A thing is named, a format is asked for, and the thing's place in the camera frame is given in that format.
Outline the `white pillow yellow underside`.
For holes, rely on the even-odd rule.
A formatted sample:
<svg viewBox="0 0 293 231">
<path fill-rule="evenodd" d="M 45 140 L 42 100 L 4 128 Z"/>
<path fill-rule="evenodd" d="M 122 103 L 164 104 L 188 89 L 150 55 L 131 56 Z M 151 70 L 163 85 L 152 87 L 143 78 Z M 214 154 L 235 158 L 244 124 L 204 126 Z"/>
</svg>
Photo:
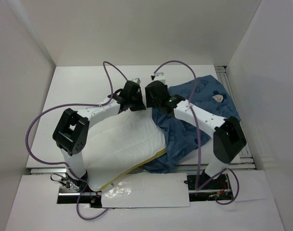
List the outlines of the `white pillow yellow underside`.
<svg viewBox="0 0 293 231">
<path fill-rule="evenodd" d="M 104 119 L 88 132 L 82 151 L 88 183 L 104 191 L 121 176 L 166 152 L 165 137 L 152 110 L 126 111 Z"/>
</svg>

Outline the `blue printed pillowcase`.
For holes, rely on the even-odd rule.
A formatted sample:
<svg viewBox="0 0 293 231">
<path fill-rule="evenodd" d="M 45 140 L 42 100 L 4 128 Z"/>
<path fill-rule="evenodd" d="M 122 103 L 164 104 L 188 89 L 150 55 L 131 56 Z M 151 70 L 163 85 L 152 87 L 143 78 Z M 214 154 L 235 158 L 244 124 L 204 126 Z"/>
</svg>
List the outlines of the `blue printed pillowcase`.
<svg viewBox="0 0 293 231">
<path fill-rule="evenodd" d="M 211 75 L 199 77 L 198 84 L 189 81 L 168 88 L 170 95 L 180 95 L 191 100 L 194 105 L 214 114 L 240 119 L 236 106 L 224 86 Z M 208 164 L 213 158 L 211 138 L 201 132 L 197 141 L 196 127 L 168 115 L 158 109 L 152 109 L 153 122 L 163 131 L 166 141 L 166 152 L 144 165 L 151 173 L 171 173 L 176 166 L 197 164 L 198 147 L 201 147 L 202 164 Z"/>
</svg>

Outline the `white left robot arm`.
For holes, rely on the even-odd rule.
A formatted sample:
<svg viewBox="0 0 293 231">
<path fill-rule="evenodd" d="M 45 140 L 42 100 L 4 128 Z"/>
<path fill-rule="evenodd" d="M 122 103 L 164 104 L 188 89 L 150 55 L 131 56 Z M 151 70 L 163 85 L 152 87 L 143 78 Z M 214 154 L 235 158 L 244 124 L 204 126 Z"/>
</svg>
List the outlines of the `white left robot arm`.
<svg viewBox="0 0 293 231">
<path fill-rule="evenodd" d="M 146 107 L 142 100 L 140 79 L 128 80 L 122 89 L 108 96 L 109 103 L 75 111 L 64 110 L 52 138 L 69 165 L 66 177 L 76 192 L 87 187 L 88 174 L 83 164 L 82 150 L 86 146 L 89 129 L 95 124 L 126 110 L 139 111 Z"/>
</svg>

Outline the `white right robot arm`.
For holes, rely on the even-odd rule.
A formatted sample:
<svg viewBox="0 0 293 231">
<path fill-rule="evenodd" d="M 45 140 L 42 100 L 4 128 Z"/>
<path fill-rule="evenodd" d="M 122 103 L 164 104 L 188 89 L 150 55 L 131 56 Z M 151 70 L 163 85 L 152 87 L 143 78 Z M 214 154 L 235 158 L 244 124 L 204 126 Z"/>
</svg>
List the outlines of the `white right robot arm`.
<svg viewBox="0 0 293 231">
<path fill-rule="evenodd" d="M 212 139 L 214 157 L 202 173 L 202 183 L 208 189 L 218 185 L 218 175 L 247 145 L 239 120 L 233 116 L 218 116 L 194 105 L 192 94 L 189 99 L 177 94 L 170 95 L 167 85 L 159 80 L 148 84 L 145 93 L 148 107 L 194 125 L 198 132 L 202 130 Z"/>
</svg>

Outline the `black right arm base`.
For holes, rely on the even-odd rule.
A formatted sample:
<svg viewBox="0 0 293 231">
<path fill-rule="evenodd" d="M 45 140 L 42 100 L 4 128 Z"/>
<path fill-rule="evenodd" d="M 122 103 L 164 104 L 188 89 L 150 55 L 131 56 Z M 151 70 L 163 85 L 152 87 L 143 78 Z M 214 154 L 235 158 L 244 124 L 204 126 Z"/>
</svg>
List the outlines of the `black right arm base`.
<svg viewBox="0 0 293 231">
<path fill-rule="evenodd" d="M 231 200 L 234 198 L 227 174 L 222 174 L 218 178 L 212 180 L 199 191 L 195 188 L 195 175 L 188 175 L 184 181 L 188 186 L 190 202 Z"/>
</svg>

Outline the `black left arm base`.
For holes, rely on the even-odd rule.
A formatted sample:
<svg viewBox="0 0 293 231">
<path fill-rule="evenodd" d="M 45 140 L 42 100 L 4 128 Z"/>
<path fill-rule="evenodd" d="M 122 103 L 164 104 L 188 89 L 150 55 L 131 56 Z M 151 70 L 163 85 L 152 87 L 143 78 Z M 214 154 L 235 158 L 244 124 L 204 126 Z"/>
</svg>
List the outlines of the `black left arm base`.
<svg viewBox="0 0 293 231">
<path fill-rule="evenodd" d="M 57 204 L 76 204 L 78 202 L 88 204 L 91 208 L 102 208 L 101 191 L 95 192 L 87 186 L 82 192 L 86 184 L 71 180 L 67 173 L 52 173 L 50 180 L 59 185 Z"/>
</svg>

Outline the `white glossy cover sheet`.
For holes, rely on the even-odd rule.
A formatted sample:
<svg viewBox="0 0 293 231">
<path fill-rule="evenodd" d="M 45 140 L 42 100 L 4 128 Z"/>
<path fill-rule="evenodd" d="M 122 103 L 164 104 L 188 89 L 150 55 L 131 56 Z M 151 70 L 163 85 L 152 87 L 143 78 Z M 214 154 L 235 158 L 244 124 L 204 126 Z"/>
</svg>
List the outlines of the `white glossy cover sheet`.
<svg viewBox="0 0 293 231">
<path fill-rule="evenodd" d="M 101 197 L 103 208 L 188 207 L 185 173 L 127 174 Z"/>
</svg>

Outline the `aluminium front rail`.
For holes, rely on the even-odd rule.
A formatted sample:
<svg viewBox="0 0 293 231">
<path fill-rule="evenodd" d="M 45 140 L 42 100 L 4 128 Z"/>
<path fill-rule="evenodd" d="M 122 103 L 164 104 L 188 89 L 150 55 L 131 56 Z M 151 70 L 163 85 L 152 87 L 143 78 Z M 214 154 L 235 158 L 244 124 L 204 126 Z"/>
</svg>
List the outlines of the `aluminium front rail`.
<svg viewBox="0 0 293 231">
<path fill-rule="evenodd" d="M 229 168 L 233 170 L 255 170 L 256 166 L 252 159 L 241 159 L 241 160 L 250 160 L 251 162 L 246 163 L 239 163 L 239 164 L 232 164 Z M 197 166 L 194 165 L 187 165 L 187 166 L 177 166 L 174 172 L 185 172 L 189 174 L 193 174 L 197 171 Z M 66 172 L 65 168 L 33 168 L 30 170 L 31 175 L 42 175 L 42 174 L 64 174 Z M 144 167 L 138 167 L 129 172 L 129 174 L 136 174 L 136 173 L 148 173 L 144 169 Z"/>
</svg>

